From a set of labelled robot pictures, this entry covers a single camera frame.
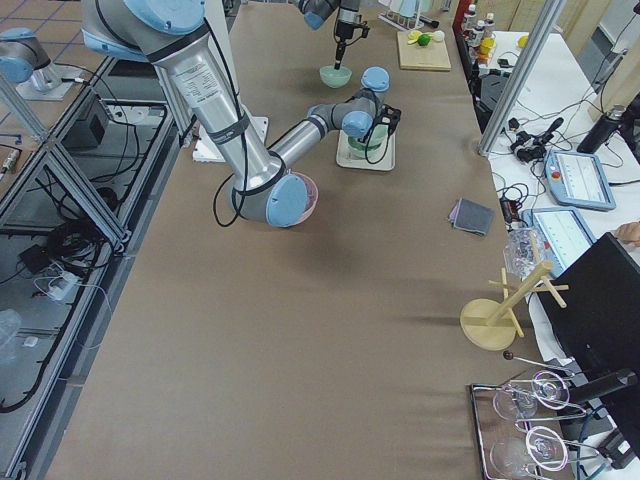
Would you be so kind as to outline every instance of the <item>black monitor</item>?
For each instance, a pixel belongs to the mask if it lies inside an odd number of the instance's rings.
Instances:
[[[568,284],[560,308],[540,294],[556,338],[589,381],[631,369],[640,376],[640,266],[605,234],[554,282]],[[640,384],[600,397],[640,456]]]

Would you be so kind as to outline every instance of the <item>blue joint cap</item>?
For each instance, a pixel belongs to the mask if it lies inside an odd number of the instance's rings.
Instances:
[[[82,30],[84,44],[89,50],[98,52],[101,55],[118,58],[120,60],[130,60],[132,62],[147,63],[147,57],[140,50],[125,47],[106,38],[98,37],[92,33]]]
[[[374,92],[386,92],[389,90],[389,73],[382,67],[369,67],[362,74],[361,83]]]
[[[307,110],[306,118],[309,118],[311,115],[313,115],[313,112],[315,112],[316,108],[318,108],[317,105],[314,105],[313,107],[310,107],[309,110]]]
[[[347,113],[342,119],[342,130],[352,138],[364,137],[373,125],[373,118],[360,110]]]
[[[204,0],[124,0],[145,25],[170,35],[187,35],[204,21]]]
[[[309,25],[313,30],[317,30],[324,25],[324,18],[313,12],[305,13],[304,21],[307,22],[307,25]]]
[[[11,83],[22,83],[29,80],[33,67],[22,58],[0,56],[0,71]]]
[[[307,208],[308,196],[307,186],[300,177],[285,175],[273,186],[267,199],[267,223],[274,227],[290,227]]]
[[[15,27],[0,33],[0,40],[11,41],[23,38],[36,38],[36,35],[27,27]]]

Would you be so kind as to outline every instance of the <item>cutting board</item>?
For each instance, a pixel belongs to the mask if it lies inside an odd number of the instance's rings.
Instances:
[[[451,70],[451,62],[447,53],[445,42],[434,42],[421,47],[417,43],[407,45],[407,34],[398,32],[398,58],[402,70],[430,70],[435,72],[448,72]]]

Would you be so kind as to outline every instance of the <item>person's hand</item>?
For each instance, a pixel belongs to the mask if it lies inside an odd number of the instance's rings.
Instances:
[[[620,225],[614,236],[624,243],[640,247],[640,222],[631,222]]]

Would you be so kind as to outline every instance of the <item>brown table surface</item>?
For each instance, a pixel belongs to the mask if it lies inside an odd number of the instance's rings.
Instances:
[[[487,280],[506,234],[451,32],[451,72],[400,71],[373,12],[347,49],[354,78],[330,90],[332,22],[314,33],[291,5],[241,7],[242,100],[270,117],[268,141],[381,65],[403,111],[396,168],[338,167],[333,133],[296,165],[320,189],[307,222],[222,229],[211,200],[229,170],[184,151],[48,479],[479,477],[466,386],[522,367],[473,346],[458,316],[499,299]],[[496,209],[486,238],[447,222],[461,196]],[[525,330],[513,349],[532,356]]]

